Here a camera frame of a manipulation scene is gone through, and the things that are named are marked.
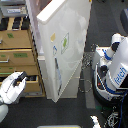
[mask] floor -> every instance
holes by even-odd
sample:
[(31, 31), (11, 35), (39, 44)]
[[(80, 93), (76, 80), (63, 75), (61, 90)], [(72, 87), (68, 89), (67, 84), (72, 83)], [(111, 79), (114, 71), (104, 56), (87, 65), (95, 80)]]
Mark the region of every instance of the floor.
[[(101, 0), (93, 0), (86, 53), (92, 53), (92, 44), (110, 46), (111, 36), (114, 33), (127, 35), (120, 22), (120, 12), (127, 7), (127, 0), (123, 3), (120, 0), (106, 0), (104, 3)], [(90, 67), (81, 72), (79, 84), (81, 90), (90, 89), (90, 76)], [(98, 117), (103, 128), (106, 119), (101, 114), (101, 105), (93, 96), (92, 89), (89, 93), (79, 91), (77, 99), (60, 99), (56, 104), (46, 98), (21, 98), (19, 104), (9, 105), (9, 113), (0, 127), (36, 128), (41, 125), (79, 125), (82, 128), (92, 128), (91, 115)]]

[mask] black base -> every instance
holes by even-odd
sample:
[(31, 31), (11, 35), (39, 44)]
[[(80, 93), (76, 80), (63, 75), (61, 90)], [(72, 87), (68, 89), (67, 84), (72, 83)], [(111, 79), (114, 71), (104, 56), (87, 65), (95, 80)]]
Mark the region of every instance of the black base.
[(93, 94), (95, 96), (95, 98), (99, 101), (100, 104), (102, 104), (103, 106), (106, 107), (113, 107), (113, 106), (117, 106), (119, 104), (119, 101), (117, 100), (112, 100), (112, 101), (108, 101), (105, 98), (103, 98), (99, 92), (96, 89), (95, 86), (95, 79), (94, 79), (94, 70), (92, 70), (92, 87), (93, 87)]

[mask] white panel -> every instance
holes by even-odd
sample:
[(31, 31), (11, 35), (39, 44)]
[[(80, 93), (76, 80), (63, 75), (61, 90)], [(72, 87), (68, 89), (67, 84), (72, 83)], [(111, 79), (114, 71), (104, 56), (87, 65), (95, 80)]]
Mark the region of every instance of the white panel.
[(90, 9), (89, 0), (53, 0), (37, 16), (55, 102), (82, 60)]

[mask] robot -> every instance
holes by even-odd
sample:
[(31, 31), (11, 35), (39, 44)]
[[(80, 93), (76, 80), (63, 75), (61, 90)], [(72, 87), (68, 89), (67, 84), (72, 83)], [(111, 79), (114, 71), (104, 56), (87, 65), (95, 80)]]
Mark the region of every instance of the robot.
[(26, 72), (14, 72), (3, 80), (0, 87), (0, 122), (8, 113), (7, 104), (16, 103), (26, 86)]
[(96, 47), (93, 91), (102, 103), (118, 104), (128, 90), (128, 37), (114, 34), (110, 47)]

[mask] wooden drawer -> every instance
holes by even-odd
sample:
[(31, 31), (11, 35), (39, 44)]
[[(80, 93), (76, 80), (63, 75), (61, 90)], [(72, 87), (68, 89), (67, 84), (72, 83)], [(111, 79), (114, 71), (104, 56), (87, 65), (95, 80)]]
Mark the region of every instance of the wooden drawer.
[(25, 71), (27, 75), (38, 75), (38, 69), (36, 65), (30, 66), (9, 66), (9, 67), (0, 67), (0, 77), (8, 76), (13, 72), (22, 72)]
[(41, 88), (39, 86), (39, 78), (36, 77), (35, 81), (27, 81), (26, 82), (26, 88), (24, 92), (40, 92)]
[(0, 49), (31, 48), (31, 43), (28, 34), (30, 30), (12, 31), (13, 22), (14, 18), (9, 18), (7, 30), (0, 31)]
[(0, 66), (35, 65), (31, 49), (0, 50)]

